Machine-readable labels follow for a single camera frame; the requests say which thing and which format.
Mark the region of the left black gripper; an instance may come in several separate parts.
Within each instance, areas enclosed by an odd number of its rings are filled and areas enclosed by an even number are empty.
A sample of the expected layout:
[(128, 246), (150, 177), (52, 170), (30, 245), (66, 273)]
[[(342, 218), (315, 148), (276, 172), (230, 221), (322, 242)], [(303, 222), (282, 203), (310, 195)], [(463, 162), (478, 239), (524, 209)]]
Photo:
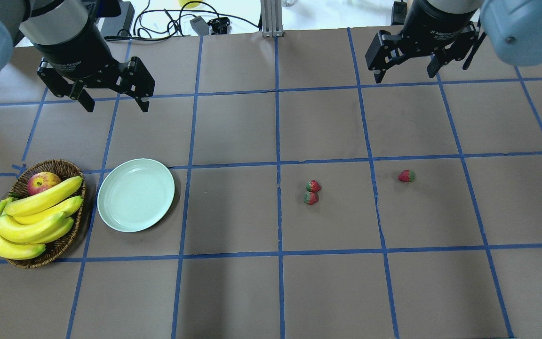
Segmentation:
[(39, 77), (56, 97), (69, 97), (92, 113), (94, 99), (88, 89), (110, 89), (129, 95), (142, 112), (149, 111), (155, 80), (139, 58), (123, 64), (116, 60), (94, 23), (89, 22), (73, 38), (59, 44), (34, 43), (49, 67)]

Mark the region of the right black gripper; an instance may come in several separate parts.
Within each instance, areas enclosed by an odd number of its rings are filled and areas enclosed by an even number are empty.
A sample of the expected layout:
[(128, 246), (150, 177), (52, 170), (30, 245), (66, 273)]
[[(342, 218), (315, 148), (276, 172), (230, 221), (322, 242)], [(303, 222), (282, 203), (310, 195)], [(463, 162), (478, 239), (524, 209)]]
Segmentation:
[(422, 56), (431, 56), (426, 67), (430, 79), (452, 61), (464, 60), (462, 69), (467, 70), (485, 39), (480, 23), (472, 21), (482, 4), (481, 0), (413, 0), (400, 32), (379, 30), (365, 53), (375, 83), (382, 83), (391, 67)]

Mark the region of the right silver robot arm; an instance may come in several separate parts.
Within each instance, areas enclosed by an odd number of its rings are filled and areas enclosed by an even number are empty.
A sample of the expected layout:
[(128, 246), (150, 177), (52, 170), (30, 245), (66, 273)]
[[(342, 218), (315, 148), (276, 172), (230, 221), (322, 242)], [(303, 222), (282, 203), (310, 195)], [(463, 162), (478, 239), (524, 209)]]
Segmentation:
[(365, 60), (381, 83), (390, 68), (430, 57), (433, 78), (452, 61), (468, 69), (486, 38), (506, 64), (542, 64), (542, 0), (414, 0), (402, 30), (377, 32)]

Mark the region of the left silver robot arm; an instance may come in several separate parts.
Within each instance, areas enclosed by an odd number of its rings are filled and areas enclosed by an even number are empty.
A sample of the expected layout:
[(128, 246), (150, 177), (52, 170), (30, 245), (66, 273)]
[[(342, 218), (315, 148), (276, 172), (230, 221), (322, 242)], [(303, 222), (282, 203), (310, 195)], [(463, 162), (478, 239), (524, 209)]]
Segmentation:
[(147, 112), (153, 76), (137, 56), (116, 60), (96, 25), (121, 12), (118, 0), (0, 0), (0, 72), (25, 37), (43, 56), (37, 75), (56, 97), (92, 112), (88, 89), (110, 89)]

